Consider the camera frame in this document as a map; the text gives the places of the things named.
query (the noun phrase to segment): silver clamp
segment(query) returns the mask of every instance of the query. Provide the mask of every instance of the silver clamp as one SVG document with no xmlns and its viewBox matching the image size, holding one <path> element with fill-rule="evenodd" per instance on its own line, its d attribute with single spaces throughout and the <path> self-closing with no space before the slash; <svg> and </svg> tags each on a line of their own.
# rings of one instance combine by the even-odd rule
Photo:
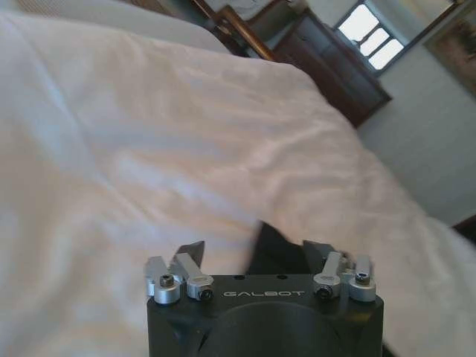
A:
<svg viewBox="0 0 476 357">
<path fill-rule="evenodd" d="M 349 281 L 349 296 L 353 300 L 369 303 L 376 299 L 376 284 L 372 278 L 372 263 L 367 255 L 356 259 L 356 272 Z"/>
<path fill-rule="evenodd" d="M 198 301 L 213 298 L 213 278 L 210 275 L 203 274 L 189 254 L 177 254 L 170 270 L 186 280 L 189 298 Z"/>
<path fill-rule="evenodd" d="M 312 280 L 314 293 L 322 300 L 336 298 L 341 292 L 341 278 L 339 274 L 343 268 L 343 255 L 338 251 L 331 251 L 327 257 L 322 272 L 316 274 Z"/>
<path fill-rule="evenodd" d="M 145 265 L 147 295 L 153 296 L 156 303 L 169 304 L 180 300 L 180 285 L 169 274 L 162 257 L 150 257 Z"/>
</svg>

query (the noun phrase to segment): window pane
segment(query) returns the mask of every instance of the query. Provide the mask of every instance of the window pane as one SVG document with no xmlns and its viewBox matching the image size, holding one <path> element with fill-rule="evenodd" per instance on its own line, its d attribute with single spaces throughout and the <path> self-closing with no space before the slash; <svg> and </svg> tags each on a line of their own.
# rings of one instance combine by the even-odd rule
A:
<svg viewBox="0 0 476 357">
<path fill-rule="evenodd" d="M 372 33 L 372 36 L 370 36 L 367 41 L 362 43 L 362 45 L 360 46 L 360 52 L 362 52 L 364 56 L 368 56 L 372 53 L 372 51 L 379 47 L 388 37 L 390 37 L 388 32 L 383 28 L 379 28 L 374 33 Z"/>
<path fill-rule="evenodd" d="M 392 39 L 388 44 L 382 47 L 379 52 L 374 54 L 370 59 L 373 67 L 376 69 L 382 69 L 392 58 L 396 56 L 403 49 L 403 45 L 396 39 Z"/>
<path fill-rule="evenodd" d="M 339 30 L 350 40 L 360 41 L 377 24 L 379 20 L 370 12 L 367 6 L 359 5 L 339 26 Z"/>
</svg>

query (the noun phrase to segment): white bedsheet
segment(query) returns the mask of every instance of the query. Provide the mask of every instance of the white bedsheet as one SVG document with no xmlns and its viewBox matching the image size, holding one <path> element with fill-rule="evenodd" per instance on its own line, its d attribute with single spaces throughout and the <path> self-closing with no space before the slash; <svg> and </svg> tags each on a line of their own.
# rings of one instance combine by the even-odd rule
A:
<svg viewBox="0 0 476 357">
<path fill-rule="evenodd" d="M 290 65 L 0 14 L 0 356 L 148 356 L 143 264 L 257 220 L 376 264 L 401 357 L 473 356 L 476 253 Z"/>
</svg>

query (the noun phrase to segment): picture frame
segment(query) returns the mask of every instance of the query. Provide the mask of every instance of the picture frame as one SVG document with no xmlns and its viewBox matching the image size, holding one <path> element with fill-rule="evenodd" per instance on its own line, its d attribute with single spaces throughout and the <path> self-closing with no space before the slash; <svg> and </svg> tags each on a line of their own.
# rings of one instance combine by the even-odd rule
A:
<svg viewBox="0 0 476 357">
<path fill-rule="evenodd" d="M 470 1 L 425 46 L 476 97 L 476 1 Z"/>
</svg>

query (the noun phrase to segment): window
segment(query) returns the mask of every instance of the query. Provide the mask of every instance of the window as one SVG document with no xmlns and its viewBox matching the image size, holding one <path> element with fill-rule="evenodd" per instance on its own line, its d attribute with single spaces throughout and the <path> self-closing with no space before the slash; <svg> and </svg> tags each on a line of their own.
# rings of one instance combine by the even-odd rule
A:
<svg viewBox="0 0 476 357">
<path fill-rule="evenodd" d="M 362 1 L 341 21 L 338 29 L 377 71 L 404 47 Z"/>
</svg>

